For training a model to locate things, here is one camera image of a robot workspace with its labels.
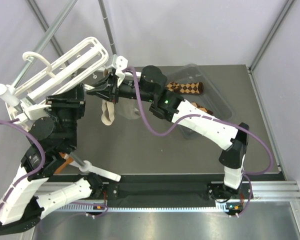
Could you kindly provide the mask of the cream white ribbed sock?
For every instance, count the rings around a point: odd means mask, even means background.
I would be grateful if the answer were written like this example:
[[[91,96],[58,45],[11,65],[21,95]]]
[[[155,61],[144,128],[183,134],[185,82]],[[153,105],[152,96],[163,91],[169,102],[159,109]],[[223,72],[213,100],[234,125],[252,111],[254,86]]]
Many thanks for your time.
[[[120,98],[116,104],[103,100],[101,110],[101,121],[106,126],[112,125],[116,115],[120,115],[128,120],[136,120],[141,117],[137,108],[137,101],[134,99]]]

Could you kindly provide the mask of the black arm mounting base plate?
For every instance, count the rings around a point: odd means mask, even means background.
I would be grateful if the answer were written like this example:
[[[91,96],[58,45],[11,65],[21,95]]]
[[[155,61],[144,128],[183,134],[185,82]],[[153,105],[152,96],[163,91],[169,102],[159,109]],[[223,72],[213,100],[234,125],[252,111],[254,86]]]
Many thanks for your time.
[[[249,194],[246,183],[233,196],[218,182],[121,182],[105,188],[105,199],[113,208],[213,207],[214,200],[247,200]]]

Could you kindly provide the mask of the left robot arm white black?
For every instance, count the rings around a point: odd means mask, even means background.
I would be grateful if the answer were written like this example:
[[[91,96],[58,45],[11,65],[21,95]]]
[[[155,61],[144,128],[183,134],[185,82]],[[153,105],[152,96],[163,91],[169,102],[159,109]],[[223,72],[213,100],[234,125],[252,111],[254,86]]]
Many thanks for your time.
[[[77,121],[85,114],[85,86],[45,98],[46,116],[34,121],[30,130],[17,125],[16,120],[0,120],[24,134],[29,149],[20,161],[17,174],[0,199],[0,236],[18,234],[36,226],[54,210],[87,198],[99,198],[104,191],[101,177],[93,172],[78,175],[76,181],[61,190],[35,195],[77,148]]]

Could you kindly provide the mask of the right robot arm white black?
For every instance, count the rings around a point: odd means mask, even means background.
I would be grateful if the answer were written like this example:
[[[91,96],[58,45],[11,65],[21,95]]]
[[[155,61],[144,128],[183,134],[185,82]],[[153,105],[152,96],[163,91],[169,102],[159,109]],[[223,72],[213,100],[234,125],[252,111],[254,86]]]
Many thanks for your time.
[[[113,69],[86,93],[113,104],[121,98],[137,100],[141,117],[149,130],[151,126],[142,103],[150,102],[149,111],[157,118],[174,126],[186,127],[213,141],[222,149],[219,162],[224,166],[223,192],[227,198],[239,195],[242,191],[249,126],[243,122],[240,125],[223,122],[200,110],[180,94],[168,90],[168,79],[156,66],[144,67],[140,76],[132,66],[122,70],[122,73],[126,72],[132,74],[132,83],[121,83],[117,70]]]

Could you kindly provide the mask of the white plastic clip hanger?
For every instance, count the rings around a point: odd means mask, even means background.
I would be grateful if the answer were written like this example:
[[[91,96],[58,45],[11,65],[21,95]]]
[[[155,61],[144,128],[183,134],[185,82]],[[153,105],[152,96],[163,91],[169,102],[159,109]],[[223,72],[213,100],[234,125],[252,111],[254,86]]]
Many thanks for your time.
[[[39,61],[44,67],[29,80],[16,89],[16,97],[20,104],[15,107],[5,103],[10,120],[18,120],[18,124],[30,121],[21,107],[21,99],[29,97],[37,104],[46,104],[48,95],[64,93],[83,82],[85,78],[101,69],[108,62],[110,55],[106,48],[95,37],[87,37],[53,62],[34,51],[22,54],[26,63]]]

